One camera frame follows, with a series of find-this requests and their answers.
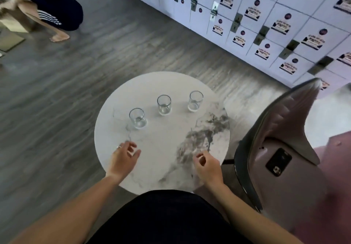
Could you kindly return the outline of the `person's left forearm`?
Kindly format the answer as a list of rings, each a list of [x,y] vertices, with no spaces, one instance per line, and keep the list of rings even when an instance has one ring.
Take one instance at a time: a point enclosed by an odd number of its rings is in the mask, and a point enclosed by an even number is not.
[[[26,228],[9,244],[84,244],[106,201],[125,177],[107,174],[90,189]]]

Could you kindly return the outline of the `brown cardboard box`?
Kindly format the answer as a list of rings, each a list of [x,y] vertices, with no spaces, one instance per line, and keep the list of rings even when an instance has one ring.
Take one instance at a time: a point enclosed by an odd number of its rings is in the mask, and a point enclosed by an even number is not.
[[[31,22],[26,16],[12,16],[11,14],[4,14],[0,17],[2,23],[8,30],[16,33],[30,33],[33,29]]]

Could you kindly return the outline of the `pink upholstered chair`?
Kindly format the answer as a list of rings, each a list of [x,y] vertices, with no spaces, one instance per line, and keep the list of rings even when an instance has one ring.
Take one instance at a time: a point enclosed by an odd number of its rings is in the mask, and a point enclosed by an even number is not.
[[[314,149],[305,122],[322,89],[318,78],[273,101],[239,141],[234,166],[254,208],[305,244],[351,244],[351,131]],[[281,176],[265,167],[283,148],[292,160]]]

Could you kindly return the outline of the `person's black shorts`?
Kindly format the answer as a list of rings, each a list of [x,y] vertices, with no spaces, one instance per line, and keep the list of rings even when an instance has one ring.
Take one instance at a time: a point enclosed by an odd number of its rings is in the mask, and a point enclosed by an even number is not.
[[[86,244],[252,244],[204,198],[153,190],[121,207]]]

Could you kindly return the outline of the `person's right hand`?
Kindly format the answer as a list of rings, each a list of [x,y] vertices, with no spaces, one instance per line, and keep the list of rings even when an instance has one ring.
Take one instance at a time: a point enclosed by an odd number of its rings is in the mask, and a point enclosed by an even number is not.
[[[206,164],[204,167],[195,168],[200,180],[208,189],[213,189],[223,185],[223,176],[220,162],[208,151],[202,151],[196,156],[205,156]]]

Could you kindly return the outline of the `flat cardboard sheet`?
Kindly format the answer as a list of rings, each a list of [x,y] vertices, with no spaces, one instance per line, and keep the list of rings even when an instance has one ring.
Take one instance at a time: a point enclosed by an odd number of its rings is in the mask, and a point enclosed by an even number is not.
[[[0,32],[0,51],[8,52],[20,43],[25,41],[25,38],[12,33],[12,32]]]

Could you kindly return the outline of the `person's right forearm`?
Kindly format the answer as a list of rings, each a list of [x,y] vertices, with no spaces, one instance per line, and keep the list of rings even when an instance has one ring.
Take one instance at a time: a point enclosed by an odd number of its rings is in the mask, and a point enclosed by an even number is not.
[[[261,215],[223,182],[205,183],[224,208],[230,224],[253,244],[303,244],[279,224]]]

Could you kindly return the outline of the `black smartphone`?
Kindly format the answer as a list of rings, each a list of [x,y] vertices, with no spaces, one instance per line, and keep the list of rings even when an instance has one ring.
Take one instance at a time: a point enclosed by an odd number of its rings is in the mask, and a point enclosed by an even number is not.
[[[292,156],[283,148],[279,148],[268,160],[265,167],[272,175],[279,177],[289,165],[291,160]]]

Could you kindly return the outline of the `person's left hand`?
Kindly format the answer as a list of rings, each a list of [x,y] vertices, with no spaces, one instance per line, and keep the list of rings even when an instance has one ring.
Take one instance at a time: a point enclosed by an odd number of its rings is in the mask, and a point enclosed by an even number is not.
[[[112,153],[106,171],[106,177],[112,178],[116,184],[120,184],[134,169],[137,162],[132,162],[129,153],[138,150],[137,144],[132,141],[121,143]]]

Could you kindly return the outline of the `clear drinking glass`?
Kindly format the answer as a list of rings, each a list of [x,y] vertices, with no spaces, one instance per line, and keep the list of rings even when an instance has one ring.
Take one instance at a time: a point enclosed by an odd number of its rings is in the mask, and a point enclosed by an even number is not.
[[[191,112],[197,112],[204,100],[204,95],[200,91],[192,91],[189,96],[188,110]]]
[[[147,119],[145,117],[144,110],[141,108],[132,109],[129,112],[129,118],[132,125],[138,130],[147,126]]]
[[[160,95],[157,98],[158,111],[161,116],[166,116],[171,113],[172,101],[169,95]]]

